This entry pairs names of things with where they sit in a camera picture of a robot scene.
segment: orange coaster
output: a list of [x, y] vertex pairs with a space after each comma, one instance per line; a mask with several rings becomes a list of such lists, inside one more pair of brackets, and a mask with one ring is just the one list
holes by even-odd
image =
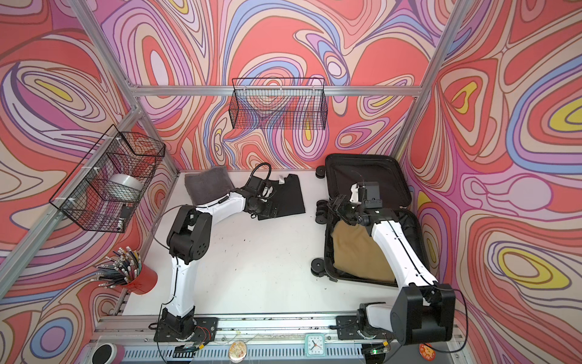
[[420, 344], [419, 351], [420, 355], [429, 362], [432, 362], [437, 357], [437, 353], [424, 344]]

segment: tan folded shirt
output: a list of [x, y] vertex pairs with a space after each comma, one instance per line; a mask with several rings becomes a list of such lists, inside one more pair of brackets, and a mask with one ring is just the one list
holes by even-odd
[[382, 252], [362, 225], [351, 226], [340, 220], [331, 234], [333, 266], [356, 277], [394, 282], [394, 273]]

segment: red bucket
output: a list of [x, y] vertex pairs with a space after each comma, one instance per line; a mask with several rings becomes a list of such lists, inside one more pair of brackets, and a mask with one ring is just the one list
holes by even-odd
[[143, 295], [152, 290], [158, 282], [158, 275], [152, 268], [145, 264], [141, 265], [141, 272], [136, 279], [126, 285], [120, 285], [119, 288], [126, 288], [129, 292], [134, 292], [138, 295]]

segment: robotic arm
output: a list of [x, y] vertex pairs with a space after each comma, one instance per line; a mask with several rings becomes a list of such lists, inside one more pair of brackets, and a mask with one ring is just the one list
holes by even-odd
[[210, 245], [210, 232], [213, 225], [232, 214], [242, 211], [251, 215], [274, 218], [277, 206], [269, 201], [270, 181], [254, 176], [254, 171], [242, 188], [237, 188], [228, 195], [200, 206], [182, 206], [168, 234], [166, 243], [172, 260], [172, 282], [170, 301], [161, 313], [158, 322], [163, 332], [171, 333], [178, 341], [191, 339], [196, 321], [194, 304], [188, 294], [188, 285], [196, 280], [198, 261], [206, 254]]
[[455, 293], [420, 262], [394, 211], [382, 207], [378, 183], [357, 183], [350, 200], [340, 195], [329, 205], [346, 223], [366, 227], [386, 256], [400, 289], [393, 307], [386, 303], [360, 306], [360, 331], [373, 336], [375, 328], [382, 328], [393, 332], [402, 345], [450, 340]]

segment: open black suitcase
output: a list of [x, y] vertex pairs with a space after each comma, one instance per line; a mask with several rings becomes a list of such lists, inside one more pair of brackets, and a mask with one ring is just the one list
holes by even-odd
[[[380, 184], [380, 198], [384, 207], [394, 210], [410, 246], [424, 266], [429, 267], [420, 223], [418, 218], [406, 209], [410, 205], [412, 197], [400, 165], [394, 158], [373, 154], [330, 154], [325, 159], [325, 177], [327, 178], [330, 199], [341, 194], [350, 196], [352, 185], [362, 180], [378, 182]], [[322, 269], [320, 266], [321, 260], [315, 259], [311, 264], [311, 272], [319, 277], [327, 275], [334, 282], [346, 280], [397, 287], [398, 285], [395, 282], [374, 281], [356, 277], [333, 266], [333, 239], [331, 233], [338, 221], [339, 218], [337, 216], [327, 212], [324, 266]]]

